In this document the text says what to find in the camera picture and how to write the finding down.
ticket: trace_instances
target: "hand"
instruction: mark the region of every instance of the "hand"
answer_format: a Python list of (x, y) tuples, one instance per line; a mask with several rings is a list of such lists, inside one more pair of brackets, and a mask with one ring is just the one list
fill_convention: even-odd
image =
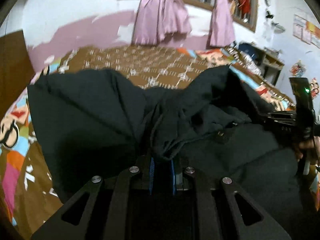
[(307, 158), (310, 159), (311, 165), (318, 164), (318, 158), (320, 158), (320, 137), (319, 136), (315, 136), (315, 143), (316, 143), (316, 148), (313, 143), (313, 140), (308, 140), (305, 142), (301, 142), (298, 145), (297, 144), (293, 145), (297, 161), (300, 161), (303, 157), (303, 153), (301, 152), (301, 150), (308, 150), (308, 149), (315, 148), (315, 151), (308, 151)]

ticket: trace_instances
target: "colorful blanket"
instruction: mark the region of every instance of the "colorful blanket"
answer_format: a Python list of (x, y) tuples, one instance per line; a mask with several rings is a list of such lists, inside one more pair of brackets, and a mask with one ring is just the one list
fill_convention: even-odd
[[(31, 83), (39, 76), (51, 73), (112, 68), (143, 89), (154, 86), (183, 89), (201, 72), (219, 65), (230, 65), (243, 82), (272, 103), (276, 110), (294, 109), (290, 98), (248, 71), (240, 53), (229, 47), (206, 52), (142, 46), (85, 47), (55, 60), (37, 73)], [(315, 203), (319, 208), (319, 181), (314, 181), (311, 192), (315, 192)], [(11, 223), (25, 239), (30, 239), (62, 206), (52, 187), (51, 175), (33, 129), (27, 89), (1, 121), (0, 201), (6, 206)]]

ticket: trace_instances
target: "red cloth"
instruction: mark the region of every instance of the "red cloth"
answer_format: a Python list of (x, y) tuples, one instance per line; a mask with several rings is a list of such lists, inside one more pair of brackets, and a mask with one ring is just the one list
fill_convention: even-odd
[(242, 10), (242, 18), (244, 17), (244, 14), (251, 12), (251, 3), (250, 0), (239, 0), (239, 9)]

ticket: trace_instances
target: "wooden window frame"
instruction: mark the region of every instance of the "wooden window frame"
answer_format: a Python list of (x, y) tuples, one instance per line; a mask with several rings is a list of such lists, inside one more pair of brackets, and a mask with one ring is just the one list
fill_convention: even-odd
[[(198, 7), (198, 8), (202, 8), (202, 9), (205, 9), (205, 10), (208, 10), (208, 11), (213, 11), (214, 9), (214, 6), (212, 6), (211, 4), (209, 3), (203, 3), (203, 2), (200, 2), (198, 0), (183, 0), (183, 2), (185, 4), (189, 4), (189, 5), (193, 5), (195, 7)], [(258, 19), (258, 3), (259, 3), (259, 0), (252, 0), (253, 3), (255, 3), (257, 6), (256, 8), (253, 10), (253, 12), (251, 13), (251, 17), (253, 19), (253, 23), (250, 24), (250, 23), (245, 23), (243, 22), (241, 19), (233, 16), (233, 21), (242, 25), (243, 27), (245, 27), (246, 29), (252, 31), (252, 32), (256, 32), (256, 27), (257, 27), (257, 19)]]

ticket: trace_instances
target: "black device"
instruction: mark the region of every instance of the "black device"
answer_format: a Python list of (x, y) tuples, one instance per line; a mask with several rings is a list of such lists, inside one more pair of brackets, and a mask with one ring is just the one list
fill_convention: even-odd
[[(308, 79), (291, 78), (290, 82), (296, 111), (262, 114), (261, 122), (282, 136), (308, 139), (319, 135)], [(157, 190), (156, 177), (162, 184)], [(221, 179), (217, 186), (202, 171), (189, 167), (184, 158), (177, 156), (165, 167), (155, 168), (147, 155), (139, 156), (135, 166), (117, 177), (93, 177), (31, 239), (291, 238), (231, 178)]]

